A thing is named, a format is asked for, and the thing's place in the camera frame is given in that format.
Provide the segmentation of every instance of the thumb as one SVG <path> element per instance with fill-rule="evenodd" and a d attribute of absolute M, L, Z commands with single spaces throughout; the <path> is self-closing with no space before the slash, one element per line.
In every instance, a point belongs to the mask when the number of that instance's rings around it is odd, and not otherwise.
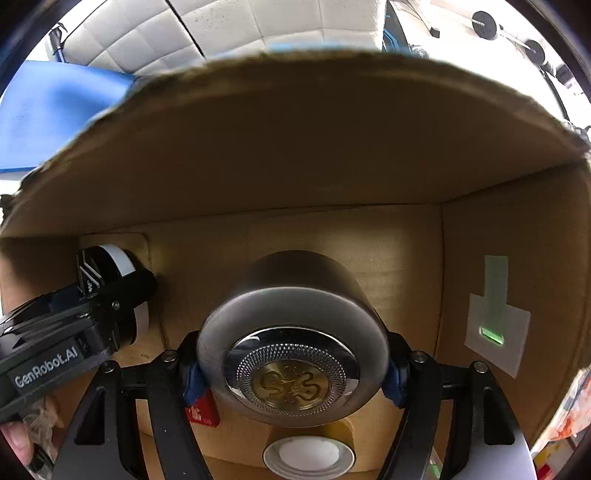
<path fill-rule="evenodd" d="M 0 425 L 0 431 L 4 434 L 8 444 L 23 465 L 31 463 L 33 458 L 33 443 L 29 439 L 27 429 L 20 422 L 11 422 Z"/>

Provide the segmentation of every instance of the gold emblem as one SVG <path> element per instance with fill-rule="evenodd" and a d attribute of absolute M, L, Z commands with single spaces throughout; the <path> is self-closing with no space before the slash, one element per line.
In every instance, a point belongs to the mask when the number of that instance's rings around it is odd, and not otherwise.
<path fill-rule="evenodd" d="M 252 386 L 256 396 L 267 405 L 284 411 L 300 411 L 322 402 L 330 383 L 312 364 L 277 360 L 256 371 Z"/>

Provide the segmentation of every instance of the screw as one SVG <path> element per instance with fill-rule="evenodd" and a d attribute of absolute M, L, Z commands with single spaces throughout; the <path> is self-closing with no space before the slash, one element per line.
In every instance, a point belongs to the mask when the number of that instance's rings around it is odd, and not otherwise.
<path fill-rule="evenodd" d="M 166 350 L 162 354 L 162 360 L 164 363 L 169 364 L 170 362 L 174 362 L 177 359 L 177 351 L 176 350 Z"/>
<path fill-rule="evenodd" d="M 427 359 L 429 358 L 429 356 L 425 352 L 422 352 L 420 350 L 415 350 L 413 352 L 413 354 L 411 355 L 411 357 L 418 364 L 425 363 L 427 361 Z"/>
<path fill-rule="evenodd" d="M 488 365 L 484 362 L 474 362 L 474 370 L 480 374 L 485 374 L 488 372 Z"/>
<path fill-rule="evenodd" d="M 105 362 L 100 367 L 100 369 L 106 374 L 110 374 L 111 372 L 113 372 L 115 370 L 115 368 L 117 368 L 117 363 L 114 362 L 113 360 L 109 360 L 109 361 Z"/>

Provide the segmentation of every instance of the cardboard box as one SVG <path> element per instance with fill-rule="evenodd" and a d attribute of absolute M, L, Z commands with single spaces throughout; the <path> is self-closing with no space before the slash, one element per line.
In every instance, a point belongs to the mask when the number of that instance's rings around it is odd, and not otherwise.
<path fill-rule="evenodd" d="M 78 247 L 119 245 L 160 282 L 150 332 L 116 358 L 147 362 L 252 261 L 307 249 L 351 270 L 412 348 L 467 366 L 482 359 L 464 346 L 470 294 L 485 255 L 507 256 L 508 304 L 531 321 L 517 377 L 492 369 L 532 444 L 591 362 L 586 152 L 531 99 L 430 61 L 313 53 L 165 76 L 2 198 L 4 309 L 74 281 Z M 89 378 L 58 392 L 66 417 Z M 214 477 L 274 478 L 269 426 L 218 409 L 218 428 L 193 425 Z M 378 392 L 348 418 L 346 478 L 375 477 L 400 417 Z M 139 421 L 161 478 L 145 406 Z"/>

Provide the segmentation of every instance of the blue panel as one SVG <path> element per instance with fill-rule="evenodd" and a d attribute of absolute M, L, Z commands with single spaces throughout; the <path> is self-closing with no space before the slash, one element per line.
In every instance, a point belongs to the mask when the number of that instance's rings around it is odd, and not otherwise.
<path fill-rule="evenodd" d="M 53 156 L 134 80 L 70 63 L 24 62 L 0 103 L 0 172 L 30 170 Z"/>

